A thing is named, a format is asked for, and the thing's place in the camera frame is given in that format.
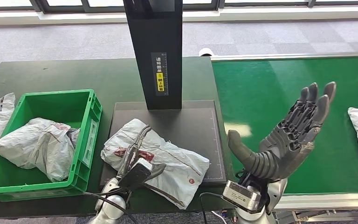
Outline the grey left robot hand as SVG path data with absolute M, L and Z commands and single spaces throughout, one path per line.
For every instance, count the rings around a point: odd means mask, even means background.
M 127 147 L 116 175 L 119 186 L 132 187 L 143 184 L 162 174 L 166 168 L 164 163 L 152 165 L 139 156 L 140 147 L 149 131 L 149 125 L 143 127 L 134 142 Z

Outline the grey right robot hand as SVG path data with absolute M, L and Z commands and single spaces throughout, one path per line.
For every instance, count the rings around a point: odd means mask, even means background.
M 336 88 L 336 82 L 329 82 L 318 96 L 317 83 L 304 87 L 287 115 L 260 141 L 258 152 L 243 144 L 236 130 L 229 130 L 228 147 L 244 170 L 261 179 L 289 177 L 314 149 L 314 139 L 329 113 Z

